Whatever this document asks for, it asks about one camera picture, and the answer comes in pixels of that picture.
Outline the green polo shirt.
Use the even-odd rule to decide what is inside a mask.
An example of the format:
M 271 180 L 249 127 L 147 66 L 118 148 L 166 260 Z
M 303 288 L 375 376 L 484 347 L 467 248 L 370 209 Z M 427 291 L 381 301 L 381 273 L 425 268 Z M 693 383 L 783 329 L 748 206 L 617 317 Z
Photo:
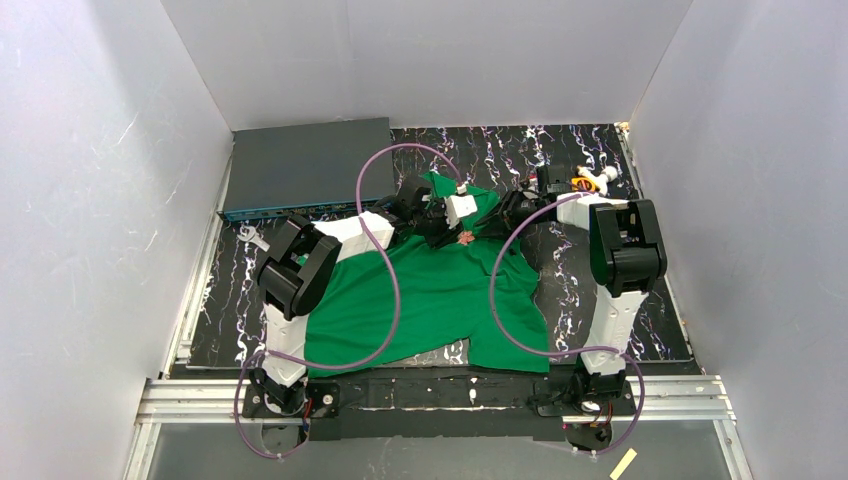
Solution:
M 394 308 L 395 336 L 374 365 L 468 341 L 468 361 L 483 368 L 546 373 L 549 361 L 527 350 L 548 347 L 546 321 L 533 301 L 538 273 L 513 243 L 476 237 L 431 249 L 410 235 L 388 251 L 401 297 L 373 251 L 336 264 L 321 303 L 307 321 L 305 357 L 342 365 L 372 354 L 385 340 Z

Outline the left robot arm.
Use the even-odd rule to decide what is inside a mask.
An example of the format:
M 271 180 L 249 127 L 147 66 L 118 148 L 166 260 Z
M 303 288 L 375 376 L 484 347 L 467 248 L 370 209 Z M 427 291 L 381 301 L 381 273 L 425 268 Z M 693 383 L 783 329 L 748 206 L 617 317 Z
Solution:
M 476 211 L 466 186 L 439 198 L 432 182 L 413 178 L 351 218 L 313 223 L 293 216 L 271 241 L 253 226 L 242 228 L 239 240 L 258 249 L 255 282 L 267 320 L 266 347 L 273 353 L 247 370 L 254 403 L 284 417 L 309 411 L 302 362 L 308 315 L 324 297 L 338 262 L 387 250 L 405 234 L 442 248 L 459 240 L 463 219 Z

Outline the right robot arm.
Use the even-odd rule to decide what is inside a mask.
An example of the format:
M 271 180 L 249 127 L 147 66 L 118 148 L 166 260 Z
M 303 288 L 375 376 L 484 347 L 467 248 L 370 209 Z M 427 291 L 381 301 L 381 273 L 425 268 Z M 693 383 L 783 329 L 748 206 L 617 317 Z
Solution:
M 596 304 L 586 345 L 579 351 L 591 376 L 623 371 L 623 353 L 637 313 L 667 270 L 667 255 L 654 203 L 614 199 L 613 167 L 593 173 L 586 166 L 539 167 L 535 177 L 505 194 L 475 223 L 482 238 L 512 244 L 527 226 L 557 222 L 589 234 L 589 263 Z

